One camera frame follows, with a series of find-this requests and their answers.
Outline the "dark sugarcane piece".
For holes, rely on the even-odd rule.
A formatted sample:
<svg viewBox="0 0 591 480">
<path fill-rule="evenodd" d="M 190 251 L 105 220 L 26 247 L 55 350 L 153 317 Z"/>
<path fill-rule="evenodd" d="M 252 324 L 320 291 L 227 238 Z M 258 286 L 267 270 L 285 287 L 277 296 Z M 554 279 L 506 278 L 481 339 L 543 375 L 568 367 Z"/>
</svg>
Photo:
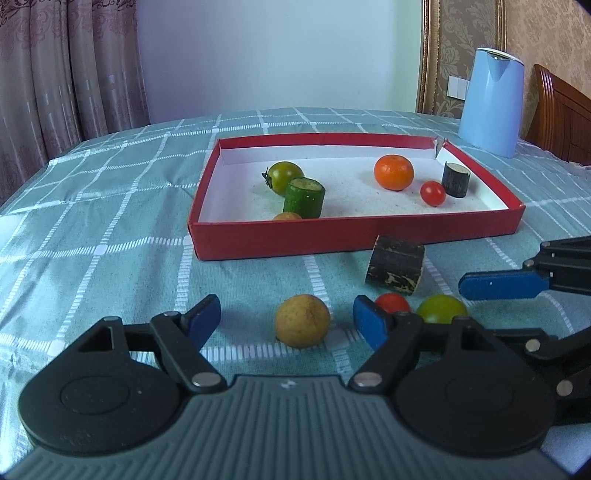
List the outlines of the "dark sugarcane piece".
<svg viewBox="0 0 591 480">
<path fill-rule="evenodd" d="M 366 272 L 366 282 L 402 295 L 413 295 L 424 271 L 422 244 L 378 236 Z"/>
<path fill-rule="evenodd" d="M 444 166 L 442 186 L 447 195 L 465 198 L 468 193 L 471 172 L 462 164 L 447 162 Z"/>
</svg>

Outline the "red shallow cardboard box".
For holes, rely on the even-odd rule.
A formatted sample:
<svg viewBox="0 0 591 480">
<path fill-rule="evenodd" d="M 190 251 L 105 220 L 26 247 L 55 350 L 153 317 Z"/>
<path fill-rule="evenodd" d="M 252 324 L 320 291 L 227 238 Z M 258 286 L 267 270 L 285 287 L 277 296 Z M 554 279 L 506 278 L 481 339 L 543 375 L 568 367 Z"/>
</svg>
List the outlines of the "red shallow cardboard box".
<svg viewBox="0 0 591 480">
<path fill-rule="evenodd" d="M 403 191 L 381 187 L 374 166 L 402 155 L 414 167 Z M 274 163 L 291 161 L 325 187 L 318 219 L 273 221 L 283 198 L 264 183 Z M 442 185 L 447 162 L 471 172 L 465 198 L 431 207 L 427 181 Z M 264 258 L 370 250 L 378 236 L 429 244 L 516 232 L 524 203 L 485 167 L 442 138 L 370 133 L 294 133 L 217 141 L 187 219 L 201 260 Z"/>
</svg>

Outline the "orange mandarin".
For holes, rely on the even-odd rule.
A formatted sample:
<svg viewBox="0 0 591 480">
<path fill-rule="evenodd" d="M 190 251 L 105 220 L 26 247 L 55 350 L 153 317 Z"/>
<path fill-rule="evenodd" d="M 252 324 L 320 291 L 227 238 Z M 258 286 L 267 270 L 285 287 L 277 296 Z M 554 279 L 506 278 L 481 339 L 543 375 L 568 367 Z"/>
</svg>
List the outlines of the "orange mandarin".
<svg viewBox="0 0 591 480">
<path fill-rule="evenodd" d="M 377 183 L 391 191 L 403 191 L 410 186 L 415 177 L 413 164 L 402 155 L 384 155 L 374 166 Z"/>
</svg>

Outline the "brown longan fruit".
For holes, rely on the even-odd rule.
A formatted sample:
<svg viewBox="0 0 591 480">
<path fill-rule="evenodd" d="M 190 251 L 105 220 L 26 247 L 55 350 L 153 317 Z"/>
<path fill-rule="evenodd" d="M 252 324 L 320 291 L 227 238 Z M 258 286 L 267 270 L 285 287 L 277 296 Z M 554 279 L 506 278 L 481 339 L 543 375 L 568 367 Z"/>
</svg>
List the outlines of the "brown longan fruit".
<svg viewBox="0 0 591 480">
<path fill-rule="evenodd" d="M 276 310 L 276 339 L 288 347 L 311 348 L 324 340 L 331 325 L 327 305 L 314 295 L 301 294 L 283 301 Z"/>
<path fill-rule="evenodd" d="M 273 217 L 273 221 L 290 221 L 290 220 L 301 220 L 301 216 L 296 212 L 281 212 Z"/>
</svg>

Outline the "pink patterned curtain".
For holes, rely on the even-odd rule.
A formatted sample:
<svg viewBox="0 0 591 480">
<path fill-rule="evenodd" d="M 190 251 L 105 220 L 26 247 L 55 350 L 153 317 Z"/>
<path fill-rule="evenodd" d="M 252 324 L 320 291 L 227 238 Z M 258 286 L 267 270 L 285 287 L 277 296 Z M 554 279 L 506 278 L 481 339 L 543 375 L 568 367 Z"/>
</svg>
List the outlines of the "pink patterned curtain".
<svg viewBox="0 0 591 480">
<path fill-rule="evenodd" d="M 148 124 L 134 1 L 1 4 L 1 198 L 85 140 Z"/>
</svg>

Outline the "large green tomato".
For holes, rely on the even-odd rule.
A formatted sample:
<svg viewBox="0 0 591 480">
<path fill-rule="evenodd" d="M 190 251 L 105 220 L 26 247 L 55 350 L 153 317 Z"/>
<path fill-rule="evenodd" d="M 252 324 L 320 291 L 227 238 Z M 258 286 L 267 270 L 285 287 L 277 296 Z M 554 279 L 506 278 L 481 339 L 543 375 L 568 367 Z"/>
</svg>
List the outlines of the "large green tomato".
<svg viewBox="0 0 591 480">
<path fill-rule="evenodd" d="M 267 168 L 262 176 L 264 183 L 273 193 L 283 196 L 290 181 L 303 177 L 304 171 L 293 162 L 280 161 Z"/>
</svg>

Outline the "light blue electric kettle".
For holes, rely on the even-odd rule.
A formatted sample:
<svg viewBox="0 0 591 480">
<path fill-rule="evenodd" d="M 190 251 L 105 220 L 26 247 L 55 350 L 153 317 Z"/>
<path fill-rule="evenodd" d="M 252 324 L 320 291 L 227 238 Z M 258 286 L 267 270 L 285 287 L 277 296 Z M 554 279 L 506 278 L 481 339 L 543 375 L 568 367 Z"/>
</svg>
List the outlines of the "light blue electric kettle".
<svg viewBox="0 0 591 480">
<path fill-rule="evenodd" d="M 524 76 L 524 64 L 517 57 L 478 48 L 459 136 L 489 153 L 513 157 L 521 128 Z"/>
</svg>

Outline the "white wall switch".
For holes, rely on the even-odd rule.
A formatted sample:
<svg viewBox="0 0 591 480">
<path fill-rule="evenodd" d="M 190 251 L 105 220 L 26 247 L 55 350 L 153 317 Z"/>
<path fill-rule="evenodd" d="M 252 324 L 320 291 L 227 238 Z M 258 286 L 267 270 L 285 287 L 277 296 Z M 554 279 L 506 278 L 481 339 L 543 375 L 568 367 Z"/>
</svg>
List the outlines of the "white wall switch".
<svg viewBox="0 0 591 480">
<path fill-rule="evenodd" d="M 450 76 L 448 78 L 447 96 L 460 101 L 465 101 L 469 85 L 470 81 L 467 79 Z"/>
</svg>

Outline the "red cherry tomato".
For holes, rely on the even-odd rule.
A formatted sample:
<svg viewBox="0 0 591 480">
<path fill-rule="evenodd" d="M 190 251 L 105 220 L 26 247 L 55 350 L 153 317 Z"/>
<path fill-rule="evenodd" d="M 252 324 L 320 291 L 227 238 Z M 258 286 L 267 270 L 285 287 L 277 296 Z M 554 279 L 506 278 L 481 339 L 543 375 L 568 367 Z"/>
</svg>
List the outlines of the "red cherry tomato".
<svg viewBox="0 0 591 480">
<path fill-rule="evenodd" d="M 412 311 L 411 306 L 406 298 L 397 293 L 383 294 L 377 297 L 375 304 L 388 314 Z"/>
<path fill-rule="evenodd" d="M 439 207 L 444 204 L 446 200 L 446 191 L 444 187 L 437 181 L 427 181 L 420 189 L 422 200 L 431 207 Z"/>
</svg>

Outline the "green cucumber piece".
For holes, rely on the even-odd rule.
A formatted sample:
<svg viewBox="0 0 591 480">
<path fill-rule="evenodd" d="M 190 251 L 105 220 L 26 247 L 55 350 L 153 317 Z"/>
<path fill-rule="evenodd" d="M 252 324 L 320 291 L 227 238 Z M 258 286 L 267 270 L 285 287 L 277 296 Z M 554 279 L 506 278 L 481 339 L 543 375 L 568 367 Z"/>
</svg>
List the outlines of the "green cucumber piece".
<svg viewBox="0 0 591 480">
<path fill-rule="evenodd" d="M 294 178 L 284 192 L 283 212 L 297 213 L 303 219 L 318 219 L 324 200 L 325 187 L 317 180 Z"/>
</svg>

